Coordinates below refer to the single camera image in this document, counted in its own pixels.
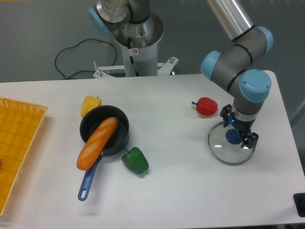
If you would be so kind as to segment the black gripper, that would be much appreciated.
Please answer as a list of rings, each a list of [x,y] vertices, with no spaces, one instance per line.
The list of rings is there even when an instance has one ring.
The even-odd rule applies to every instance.
[[[223,119],[223,127],[233,126],[241,136],[241,148],[252,149],[256,146],[259,135],[251,131],[251,127],[256,119],[255,115],[247,115],[239,112],[234,105],[226,105],[220,111]]]

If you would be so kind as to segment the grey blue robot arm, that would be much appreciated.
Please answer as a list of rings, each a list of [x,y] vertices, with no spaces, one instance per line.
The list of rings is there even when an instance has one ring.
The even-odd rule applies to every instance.
[[[274,39],[267,28],[255,26],[239,1],[208,3],[234,45],[225,53],[207,54],[201,72],[234,98],[220,116],[224,126],[237,131],[242,146],[253,148],[259,137],[251,127],[269,95],[271,79],[251,65],[270,50]],[[88,15],[102,35],[111,35],[120,44],[126,76],[157,74],[157,44],[163,36],[163,23],[150,11],[149,1],[100,0]]]

